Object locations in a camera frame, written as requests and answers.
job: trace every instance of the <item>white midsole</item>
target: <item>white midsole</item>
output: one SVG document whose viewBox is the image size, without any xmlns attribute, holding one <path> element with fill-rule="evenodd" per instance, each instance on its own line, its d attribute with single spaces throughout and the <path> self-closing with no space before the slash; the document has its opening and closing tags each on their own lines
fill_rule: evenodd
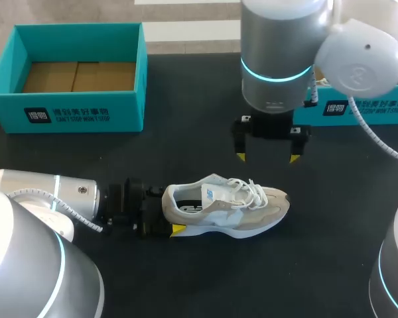
<svg viewBox="0 0 398 318">
<path fill-rule="evenodd" d="M 187 225 L 184 231 L 177 233 L 172 237 L 195 237 L 197 235 L 201 235 L 207 232 L 221 232 L 231 237 L 234 237 L 235 239 L 246 239 L 247 237 L 253 237 L 274 227 L 278 222 L 283 220 L 283 217 L 285 217 L 285 215 L 283 215 L 280 219 L 278 219 L 273 223 L 270 223 L 264 227 L 260 227 L 259 229 L 254 229 L 254 230 L 244 230 L 244 231 L 234 230 L 234 229 L 227 229 L 225 227 L 217 227 L 215 225 L 212 226 Z"/>
</svg>

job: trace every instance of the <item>cardboard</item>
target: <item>cardboard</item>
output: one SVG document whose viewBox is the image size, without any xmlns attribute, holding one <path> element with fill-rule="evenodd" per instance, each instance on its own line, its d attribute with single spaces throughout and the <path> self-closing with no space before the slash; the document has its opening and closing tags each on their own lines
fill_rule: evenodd
<svg viewBox="0 0 398 318">
<path fill-rule="evenodd" d="M 133 91 L 135 63 L 99 63 L 97 91 Z"/>
<path fill-rule="evenodd" d="M 33 63 L 23 93 L 72 91 L 76 69 L 76 62 Z"/>
<path fill-rule="evenodd" d="M 133 91 L 134 62 L 33 63 L 23 93 Z"/>
<path fill-rule="evenodd" d="M 99 63 L 78 63 L 72 91 L 96 91 Z"/>
</svg>

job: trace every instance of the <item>black tabletop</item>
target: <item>black tabletop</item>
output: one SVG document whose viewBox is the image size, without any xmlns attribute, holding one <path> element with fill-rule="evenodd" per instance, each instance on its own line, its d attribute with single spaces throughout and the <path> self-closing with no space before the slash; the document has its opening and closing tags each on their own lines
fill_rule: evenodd
<svg viewBox="0 0 398 318">
<path fill-rule="evenodd" d="M 306 155 L 289 143 L 247 140 L 234 154 L 230 125 L 247 113 L 238 54 L 149 56 L 141 134 L 9 135 L 0 168 L 149 184 L 211 173 L 285 190 L 292 207 L 257 237 L 139 240 L 76 229 L 98 266 L 103 317 L 372 317 L 368 280 L 398 206 L 398 162 L 359 127 L 315 128 Z M 398 150 L 398 126 L 375 131 Z"/>
</svg>

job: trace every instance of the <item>robotic arm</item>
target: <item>robotic arm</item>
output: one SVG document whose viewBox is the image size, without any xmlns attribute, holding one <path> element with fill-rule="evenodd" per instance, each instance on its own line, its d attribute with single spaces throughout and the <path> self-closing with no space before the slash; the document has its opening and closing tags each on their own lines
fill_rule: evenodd
<svg viewBox="0 0 398 318">
<path fill-rule="evenodd" d="M 303 154 L 310 127 L 294 126 L 293 111 L 317 104 L 314 66 L 348 97 L 398 84 L 398 0 L 243 0 L 241 10 L 242 92 L 252 108 L 233 126 L 242 159 L 247 133 L 292 140 L 293 158 Z"/>
</svg>

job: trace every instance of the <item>black logo on box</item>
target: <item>black logo on box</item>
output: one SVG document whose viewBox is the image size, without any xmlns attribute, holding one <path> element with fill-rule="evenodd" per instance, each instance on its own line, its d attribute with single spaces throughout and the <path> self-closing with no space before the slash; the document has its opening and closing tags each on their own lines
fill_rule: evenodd
<svg viewBox="0 0 398 318">
<path fill-rule="evenodd" d="M 328 101 L 323 116 L 342 116 L 347 106 L 348 101 Z"/>
<path fill-rule="evenodd" d="M 50 124 L 52 122 L 44 107 L 24 108 L 24 111 L 32 124 Z"/>
</svg>

